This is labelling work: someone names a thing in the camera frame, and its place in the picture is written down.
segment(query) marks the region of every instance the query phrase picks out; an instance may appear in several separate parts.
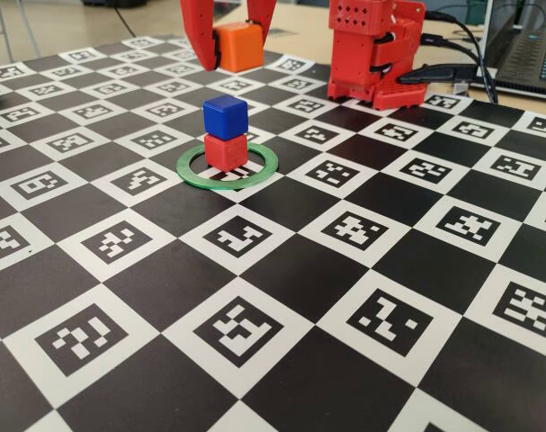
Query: blue cube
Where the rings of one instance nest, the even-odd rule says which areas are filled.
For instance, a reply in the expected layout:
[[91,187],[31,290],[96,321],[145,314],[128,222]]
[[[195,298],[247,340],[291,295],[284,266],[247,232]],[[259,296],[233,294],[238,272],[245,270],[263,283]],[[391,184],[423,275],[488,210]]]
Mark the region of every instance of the blue cube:
[[248,132],[248,105],[225,94],[202,104],[204,129],[220,140],[228,141]]

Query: green ring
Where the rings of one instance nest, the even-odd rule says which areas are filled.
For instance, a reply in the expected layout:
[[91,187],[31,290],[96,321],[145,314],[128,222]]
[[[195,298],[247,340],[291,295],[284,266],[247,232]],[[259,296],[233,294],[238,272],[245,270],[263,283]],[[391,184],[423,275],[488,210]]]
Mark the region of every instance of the green ring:
[[238,180],[212,180],[210,178],[202,178],[191,170],[191,162],[196,157],[204,153],[204,145],[200,144],[196,147],[185,151],[176,161],[176,173],[189,185],[200,187],[202,189],[244,189],[246,187],[258,185],[264,180],[272,176],[279,167],[279,158],[269,148],[260,144],[248,143],[248,151],[252,151],[264,159],[264,167],[255,175],[248,178],[239,178]]

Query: laptop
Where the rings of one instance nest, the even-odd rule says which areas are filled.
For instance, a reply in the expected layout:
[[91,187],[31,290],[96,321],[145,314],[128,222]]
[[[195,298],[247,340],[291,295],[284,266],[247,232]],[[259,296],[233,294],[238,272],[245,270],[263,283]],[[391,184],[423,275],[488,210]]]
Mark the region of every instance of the laptop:
[[480,48],[498,90],[546,98],[546,14],[526,5],[524,22],[530,24],[515,26],[514,2],[488,0]]

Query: checkerboard mat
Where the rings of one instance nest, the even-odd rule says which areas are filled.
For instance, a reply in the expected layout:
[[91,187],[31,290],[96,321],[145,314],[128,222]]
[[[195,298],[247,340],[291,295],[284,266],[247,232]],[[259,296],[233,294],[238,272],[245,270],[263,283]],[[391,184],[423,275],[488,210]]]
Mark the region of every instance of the checkerboard mat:
[[[149,37],[0,68],[0,431],[546,431],[546,116],[328,74]],[[175,173],[222,94],[280,160],[242,191]]]

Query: toy block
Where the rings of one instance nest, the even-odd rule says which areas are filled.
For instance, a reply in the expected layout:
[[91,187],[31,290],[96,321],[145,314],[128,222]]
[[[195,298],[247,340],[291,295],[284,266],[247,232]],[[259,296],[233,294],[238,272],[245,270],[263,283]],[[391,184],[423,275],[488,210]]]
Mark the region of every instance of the toy block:
[[243,166],[248,160],[246,135],[223,140],[212,135],[204,136],[204,155],[212,167],[228,172]]
[[248,104],[227,94],[202,104],[204,129],[227,141],[248,132]]
[[258,68],[264,63],[263,29],[235,22],[215,27],[219,36],[220,67],[231,72]]

